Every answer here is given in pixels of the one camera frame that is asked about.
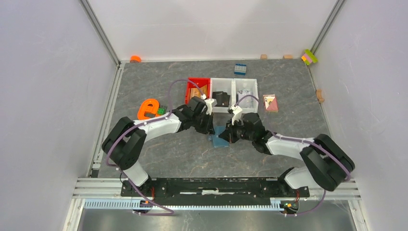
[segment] blue sponge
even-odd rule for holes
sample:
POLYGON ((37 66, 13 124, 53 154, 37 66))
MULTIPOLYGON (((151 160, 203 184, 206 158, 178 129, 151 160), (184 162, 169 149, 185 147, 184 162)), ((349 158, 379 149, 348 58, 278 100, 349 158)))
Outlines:
POLYGON ((225 126, 217 126, 214 128, 215 131, 215 135, 212 135, 212 140, 213 140, 213 145, 215 148, 219 148, 219 147, 229 147, 230 144, 228 141, 219 138, 218 136, 225 131, 225 126))

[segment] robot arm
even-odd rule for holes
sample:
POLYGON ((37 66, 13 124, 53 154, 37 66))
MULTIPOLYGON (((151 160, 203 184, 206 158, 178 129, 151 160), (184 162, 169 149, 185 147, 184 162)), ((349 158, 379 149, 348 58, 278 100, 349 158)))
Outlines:
POLYGON ((262 125, 257 113, 247 113, 240 120, 241 111, 239 106, 230 108, 229 112, 233 114, 233 118, 219 137, 230 143, 235 143, 239 139, 248 140, 260 153, 285 155, 303 160, 305 167, 289 169, 281 176, 292 189, 320 186, 328 191, 334 191, 346 178, 346 173, 339 165, 311 143, 321 145, 349 172, 354 170, 353 161, 329 136, 320 134, 316 138, 298 139, 272 134, 262 125))
POLYGON ((172 110, 171 115, 166 119, 149 123, 157 120, 152 118, 148 120, 131 120, 128 117, 121 118, 108 137, 102 143, 102 150, 108 153, 113 143, 129 128, 134 125, 144 123, 136 128, 126 137, 129 140, 121 140, 112 151, 110 158, 113 162, 136 184, 141 186, 149 175, 141 167, 138 158, 143 144, 153 138, 169 133, 177 133, 194 127, 202 134, 214 134, 212 107, 217 103, 214 99, 200 99, 193 97, 187 105, 182 105, 172 110))

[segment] small wooden block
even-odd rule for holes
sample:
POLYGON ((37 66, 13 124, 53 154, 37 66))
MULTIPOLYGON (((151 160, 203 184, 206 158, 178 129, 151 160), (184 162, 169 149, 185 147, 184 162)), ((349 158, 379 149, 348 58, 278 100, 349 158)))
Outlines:
POLYGON ((324 102, 323 97, 321 96, 321 89, 316 90, 316 97, 318 98, 319 103, 324 102))

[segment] gray marble surface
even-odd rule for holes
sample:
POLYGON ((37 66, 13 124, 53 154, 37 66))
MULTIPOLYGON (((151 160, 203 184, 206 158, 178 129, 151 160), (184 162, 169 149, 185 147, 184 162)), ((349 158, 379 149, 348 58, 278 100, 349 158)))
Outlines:
MULTIPOLYGON (((137 119, 141 103, 148 98, 155 98, 168 106, 170 83, 187 77, 256 78, 259 97, 276 94, 278 98, 278 113, 265 112, 259 105, 258 113, 267 129, 294 137, 328 134, 309 70, 301 60, 126 64, 111 128, 121 117, 137 119), (245 76, 234 75, 236 63, 247 65, 245 76)), ((184 104, 186 84, 179 82, 173 86, 171 97, 174 107, 184 104)), ((231 118, 228 114, 216 114, 214 117, 215 126, 224 126, 231 118)), ((297 159, 258 153, 249 141, 240 140, 226 148, 214 148, 206 135, 195 132, 193 128, 146 142, 139 160, 151 177, 274 177, 290 167, 303 166, 303 162, 297 159)), ((100 178, 118 176, 114 168, 101 166, 100 178)))

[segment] white wall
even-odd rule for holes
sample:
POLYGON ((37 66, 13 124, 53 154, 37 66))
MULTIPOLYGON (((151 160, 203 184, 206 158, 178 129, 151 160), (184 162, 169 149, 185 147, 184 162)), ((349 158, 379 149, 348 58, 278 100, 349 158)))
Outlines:
POLYGON ((89 0, 121 60, 299 57, 336 0, 89 0))
POLYGON ((406 230, 408 2, 347 1, 312 67, 373 231, 406 230))
POLYGON ((61 230, 115 65, 77 0, 2 0, 0 31, 0 230, 61 230))

